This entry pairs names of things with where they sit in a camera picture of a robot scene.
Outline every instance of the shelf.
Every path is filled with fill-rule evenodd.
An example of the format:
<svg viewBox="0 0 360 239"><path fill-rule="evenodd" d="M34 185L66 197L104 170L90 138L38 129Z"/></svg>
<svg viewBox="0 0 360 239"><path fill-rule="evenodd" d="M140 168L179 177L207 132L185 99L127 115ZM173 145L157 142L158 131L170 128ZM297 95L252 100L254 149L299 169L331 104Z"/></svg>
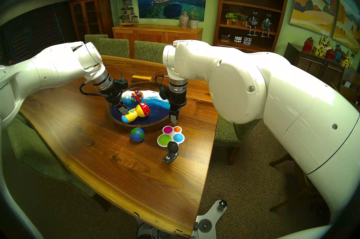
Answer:
<svg viewBox="0 0 360 239"><path fill-rule="evenodd" d="M272 12L281 12L281 10L272 9L272 8L267 8L267 7L263 7L263 6L245 4L245 3L237 3L237 2L230 2L230 1L223 1L222 3L223 3L223 4L230 4L230 5L238 5L238 6L252 7L252 8L263 9L263 10L268 10L268 11L272 11Z"/></svg>
<svg viewBox="0 0 360 239"><path fill-rule="evenodd" d="M228 27L228 28L235 28L235 29L247 30L248 32L250 31L250 28L249 28L249 27L245 27L245 26L226 25L226 24L220 24L219 26L220 26L220 27ZM257 28L255 31L262 33L261 28ZM276 32L270 31L270 35L276 35Z"/></svg>
<svg viewBox="0 0 360 239"><path fill-rule="evenodd" d="M233 47L233 48L237 48L237 49L250 49L250 50L254 50L256 52L263 52L263 51L270 52L271 51L271 48L263 48L263 47L254 46L254 45L247 46L243 43L235 43L232 40L230 40L228 43L226 43L226 42L222 42L219 38L217 39L216 45L225 46L225 47Z"/></svg>

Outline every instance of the pop it fidget toy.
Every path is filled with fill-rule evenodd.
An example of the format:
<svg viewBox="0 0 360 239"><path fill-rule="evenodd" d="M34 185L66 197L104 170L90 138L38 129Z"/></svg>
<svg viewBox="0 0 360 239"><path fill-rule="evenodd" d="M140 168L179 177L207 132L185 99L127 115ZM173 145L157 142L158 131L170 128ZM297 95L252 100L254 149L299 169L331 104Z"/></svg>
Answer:
<svg viewBox="0 0 360 239"><path fill-rule="evenodd" d="M157 139L157 143L161 147L167 147L170 141L175 141L177 144L181 144L185 140L185 136L181 133L183 129L179 126L165 126L162 129L162 135Z"/></svg>

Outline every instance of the red house figurine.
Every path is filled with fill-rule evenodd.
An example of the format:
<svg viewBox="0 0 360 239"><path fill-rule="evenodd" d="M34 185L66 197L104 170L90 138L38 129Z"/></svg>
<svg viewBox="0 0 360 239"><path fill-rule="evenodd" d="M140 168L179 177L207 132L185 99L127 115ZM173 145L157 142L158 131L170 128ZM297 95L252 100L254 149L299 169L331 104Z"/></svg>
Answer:
<svg viewBox="0 0 360 239"><path fill-rule="evenodd" d="M335 51L333 49L328 49L328 51L326 51L326 58L328 58L329 60L334 60L335 57Z"/></svg>
<svg viewBox="0 0 360 239"><path fill-rule="evenodd" d="M302 47L302 50L311 52L313 45L314 45L314 40L312 39L312 37L309 37L304 42L304 46Z"/></svg>

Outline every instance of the green chair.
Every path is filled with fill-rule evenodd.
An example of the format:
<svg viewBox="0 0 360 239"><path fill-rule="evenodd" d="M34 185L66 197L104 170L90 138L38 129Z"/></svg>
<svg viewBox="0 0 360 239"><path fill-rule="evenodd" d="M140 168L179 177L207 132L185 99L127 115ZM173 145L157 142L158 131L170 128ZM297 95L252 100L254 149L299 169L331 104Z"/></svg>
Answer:
<svg viewBox="0 0 360 239"><path fill-rule="evenodd" d="M162 64L162 53L165 46L171 46L168 43L134 41L135 59Z"/></svg>
<svg viewBox="0 0 360 239"><path fill-rule="evenodd" d="M95 191L65 168L19 114L7 131L7 141L11 143L17 160L38 174L73 185L89 197L95 195Z"/></svg>
<svg viewBox="0 0 360 239"><path fill-rule="evenodd" d="M255 119L245 124L234 124L225 120L221 115L217 120L214 146L232 147L229 164L233 165L240 147L245 142L251 130L260 119Z"/></svg>
<svg viewBox="0 0 360 239"><path fill-rule="evenodd" d="M99 45L99 40L100 39L107 39L108 35L85 35L85 43L88 42L92 42L93 45L96 47L96 49L98 50L98 52L100 54L102 54L100 52L100 45Z"/></svg>
<svg viewBox="0 0 360 239"><path fill-rule="evenodd" d="M100 39L99 46L102 55L129 58L129 40Z"/></svg>

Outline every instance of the green button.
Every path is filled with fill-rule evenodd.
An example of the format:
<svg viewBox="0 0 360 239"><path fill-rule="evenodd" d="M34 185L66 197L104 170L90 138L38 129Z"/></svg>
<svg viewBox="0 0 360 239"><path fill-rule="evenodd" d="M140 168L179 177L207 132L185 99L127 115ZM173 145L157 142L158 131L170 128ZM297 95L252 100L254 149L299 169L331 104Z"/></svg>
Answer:
<svg viewBox="0 0 360 239"><path fill-rule="evenodd" d="M159 137L159 143L161 145L167 146L167 144L171 141L171 137L167 134L163 134Z"/></svg>

